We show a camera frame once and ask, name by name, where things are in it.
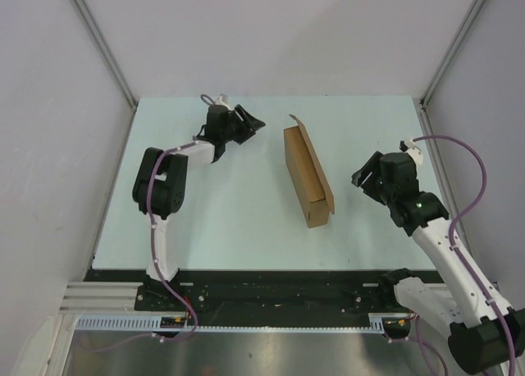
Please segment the brown cardboard box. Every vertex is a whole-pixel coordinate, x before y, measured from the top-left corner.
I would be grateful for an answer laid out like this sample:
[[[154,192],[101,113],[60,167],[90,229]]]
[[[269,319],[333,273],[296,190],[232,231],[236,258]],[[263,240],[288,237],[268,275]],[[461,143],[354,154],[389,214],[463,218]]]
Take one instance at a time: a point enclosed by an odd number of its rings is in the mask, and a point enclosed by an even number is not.
[[[335,197],[304,123],[283,130],[285,164],[308,228],[326,226],[336,212]]]

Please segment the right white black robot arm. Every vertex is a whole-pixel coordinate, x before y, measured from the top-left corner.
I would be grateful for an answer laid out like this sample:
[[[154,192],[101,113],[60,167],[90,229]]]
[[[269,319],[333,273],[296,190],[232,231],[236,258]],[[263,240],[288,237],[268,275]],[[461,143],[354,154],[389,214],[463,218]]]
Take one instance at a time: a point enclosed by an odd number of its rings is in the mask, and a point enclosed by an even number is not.
[[[414,311],[447,341],[450,354],[466,374],[475,375],[507,363],[524,352],[524,312],[495,288],[451,226],[448,211],[431,192],[420,190],[420,150],[375,152],[352,176],[354,186],[385,205],[432,261],[451,297],[436,293],[406,268],[387,274],[378,291],[388,311]]]

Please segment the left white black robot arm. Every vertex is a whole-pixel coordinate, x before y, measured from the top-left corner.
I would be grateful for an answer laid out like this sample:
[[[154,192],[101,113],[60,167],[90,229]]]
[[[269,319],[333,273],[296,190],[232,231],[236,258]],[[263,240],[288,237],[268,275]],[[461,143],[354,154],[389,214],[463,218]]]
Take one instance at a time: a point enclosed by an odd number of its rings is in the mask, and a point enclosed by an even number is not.
[[[147,274],[161,282],[155,286],[152,298],[162,309],[172,310],[181,300],[180,288],[169,282],[180,267],[168,255],[167,231],[171,216],[184,203],[189,172],[215,163],[228,143],[243,144],[265,125],[241,105],[231,107],[219,100],[208,106],[205,123],[189,143],[166,150],[149,147],[144,151],[132,199],[150,221],[152,261]]]

